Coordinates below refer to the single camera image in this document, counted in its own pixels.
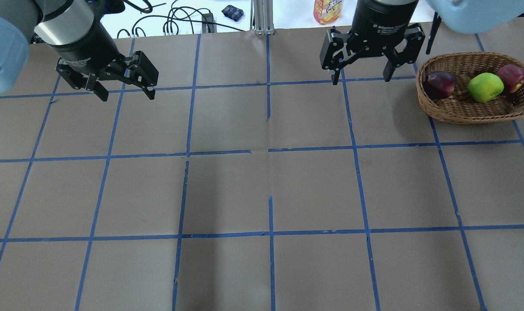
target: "metal post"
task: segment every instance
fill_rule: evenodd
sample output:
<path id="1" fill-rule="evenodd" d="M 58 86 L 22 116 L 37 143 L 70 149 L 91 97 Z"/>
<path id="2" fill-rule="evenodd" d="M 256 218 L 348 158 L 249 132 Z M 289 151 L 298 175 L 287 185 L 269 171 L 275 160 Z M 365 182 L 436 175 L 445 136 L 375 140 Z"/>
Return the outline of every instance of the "metal post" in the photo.
<path id="1" fill-rule="evenodd" d="M 253 0 L 254 33 L 275 34 L 273 28 L 273 0 Z"/>

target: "green apple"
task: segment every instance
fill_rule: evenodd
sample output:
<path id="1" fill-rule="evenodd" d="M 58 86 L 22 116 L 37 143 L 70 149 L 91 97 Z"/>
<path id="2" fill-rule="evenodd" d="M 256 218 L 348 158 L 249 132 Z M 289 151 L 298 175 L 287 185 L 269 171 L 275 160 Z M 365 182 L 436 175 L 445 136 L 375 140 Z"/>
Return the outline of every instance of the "green apple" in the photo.
<path id="1" fill-rule="evenodd" d="M 503 82 L 494 73 L 481 73 L 469 81 L 467 88 L 475 101 L 483 103 L 494 99 L 503 91 Z"/>

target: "wicker basket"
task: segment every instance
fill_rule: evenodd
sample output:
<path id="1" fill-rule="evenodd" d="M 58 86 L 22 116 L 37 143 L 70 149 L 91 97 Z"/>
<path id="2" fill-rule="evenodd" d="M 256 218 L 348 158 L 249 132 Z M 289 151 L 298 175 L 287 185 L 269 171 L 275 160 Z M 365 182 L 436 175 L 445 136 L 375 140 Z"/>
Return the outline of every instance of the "wicker basket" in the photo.
<path id="1" fill-rule="evenodd" d="M 489 52 L 454 53 L 433 57 L 419 69 L 416 77 L 419 105 L 437 120 L 451 124 L 482 124 L 514 120 L 524 116 L 524 83 L 513 94 L 501 94 L 495 99 L 477 103 L 467 85 L 480 73 L 496 73 L 503 65 L 524 65 L 507 55 Z M 454 93 L 443 100 L 432 100 L 423 90 L 422 82 L 433 71 L 448 71 L 457 78 Z"/>

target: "dark red apple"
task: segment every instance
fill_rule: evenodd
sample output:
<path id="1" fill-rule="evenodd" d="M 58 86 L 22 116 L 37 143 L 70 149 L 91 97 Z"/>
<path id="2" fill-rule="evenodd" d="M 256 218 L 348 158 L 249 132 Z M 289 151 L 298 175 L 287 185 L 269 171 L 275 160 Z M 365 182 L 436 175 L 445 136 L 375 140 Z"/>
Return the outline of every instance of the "dark red apple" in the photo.
<path id="1" fill-rule="evenodd" d="M 447 71 L 433 71 L 423 82 L 423 89 L 430 98 L 444 99 L 450 97 L 456 86 L 456 76 Z"/>
<path id="2" fill-rule="evenodd" d="M 496 75 L 502 79 L 504 90 L 508 93 L 515 93 L 524 83 L 524 69 L 512 63 L 498 69 Z"/>

